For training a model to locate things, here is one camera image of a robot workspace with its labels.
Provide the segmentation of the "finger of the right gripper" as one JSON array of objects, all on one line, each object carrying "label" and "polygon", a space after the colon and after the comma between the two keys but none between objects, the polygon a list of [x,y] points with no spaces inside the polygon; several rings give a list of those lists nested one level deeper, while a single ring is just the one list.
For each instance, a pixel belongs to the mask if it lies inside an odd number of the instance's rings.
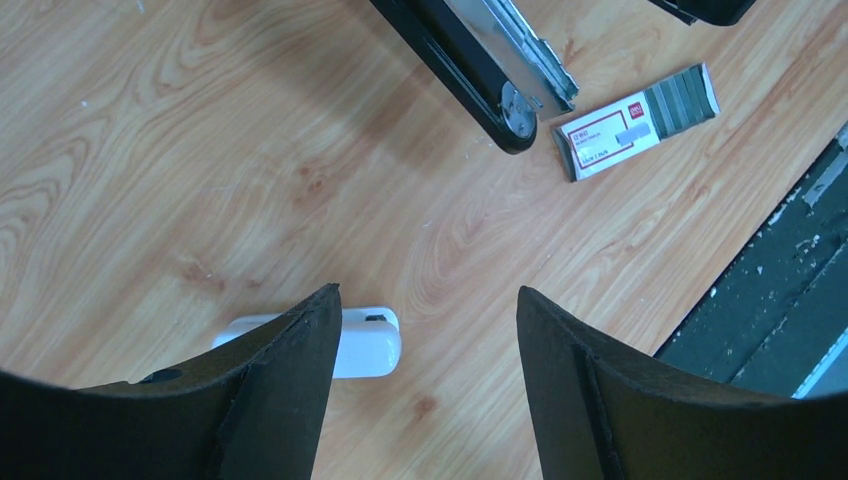
[{"label": "finger of the right gripper", "polygon": [[719,27],[736,25],[755,0],[649,0],[687,25],[704,22]]}]

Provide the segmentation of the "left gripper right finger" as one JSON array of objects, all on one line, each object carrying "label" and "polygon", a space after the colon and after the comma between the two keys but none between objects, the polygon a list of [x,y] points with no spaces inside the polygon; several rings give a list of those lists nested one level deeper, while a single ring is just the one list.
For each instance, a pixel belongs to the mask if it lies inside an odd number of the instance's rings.
[{"label": "left gripper right finger", "polygon": [[792,399],[667,365],[534,288],[517,339],[546,479],[843,479],[847,397]]}]

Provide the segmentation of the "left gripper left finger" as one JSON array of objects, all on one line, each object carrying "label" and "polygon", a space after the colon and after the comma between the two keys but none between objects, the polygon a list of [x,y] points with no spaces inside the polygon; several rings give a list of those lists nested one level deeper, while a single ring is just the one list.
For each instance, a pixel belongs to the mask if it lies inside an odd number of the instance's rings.
[{"label": "left gripper left finger", "polygon": [[270,322],[137,383],[1,376],[5,479],[307,479],[341,336],[328,284]]}]

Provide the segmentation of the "white stapler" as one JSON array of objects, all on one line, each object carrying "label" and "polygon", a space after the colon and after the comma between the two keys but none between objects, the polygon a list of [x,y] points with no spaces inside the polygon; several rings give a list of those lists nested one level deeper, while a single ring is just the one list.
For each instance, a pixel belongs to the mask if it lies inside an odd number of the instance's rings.
[{"label": "white stapler", "polygon": [[[210,346],[210,351],[231,343],[249,332],[263,327],[283,315],[282,312],[241,316],[219,331]],[[399,320],[389,307],[330,307],[329,324],[338,324],[339,341],[335,353],[333,379],[379,378],[391,374],[402,356],[403,341]],[[309,359],[296,359],[286,365],[285,378],[290,384],[310,383]],[[295,375],[306,372],[306,380]]]}]

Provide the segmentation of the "black stapler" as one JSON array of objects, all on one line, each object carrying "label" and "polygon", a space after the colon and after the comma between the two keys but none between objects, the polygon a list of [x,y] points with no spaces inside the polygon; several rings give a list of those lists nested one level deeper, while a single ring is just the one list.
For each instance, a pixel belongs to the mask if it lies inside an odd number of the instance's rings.
[{"label": "black stapler", "polygon": [[574,110],[578,84],[513,2],[371,3],[504,152]]}]

